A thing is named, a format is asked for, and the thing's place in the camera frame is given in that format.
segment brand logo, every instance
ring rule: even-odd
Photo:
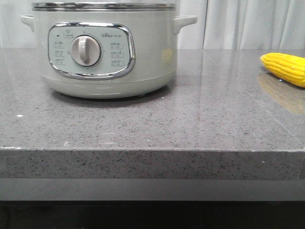
[[[120,34],[109,34],[107,32],[102,33],[102,37],[122,37]]]

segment yellow corn cob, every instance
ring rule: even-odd
[[[260,60],[265,68],[277,77],[296,86],[305,87],[305,58],[271,52],[262,55]]]

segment white curtain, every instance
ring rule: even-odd
[[[37,1],[47,0],[0,0],[0,47],[35,47],[31,30],[19,17],[31,14],[31,2]],[[195,25],[181,29],[179,49],[305,48],[305,0],[110,1],[174,2],[180,15],[197,15]]]
[[[305,0],[208,0],[204,49],[303,49]]]

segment control panel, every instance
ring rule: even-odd
[[[121,77],[135,64],[132,34],[120,24],[58,23],[49,31],[48,44],[52,67],[70,78]]]

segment white dial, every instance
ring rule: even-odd
[[[71,44],[71,57],[84,67],[96,64],[101,58],[101,52],[99,43],[90,36],[79,36]]]

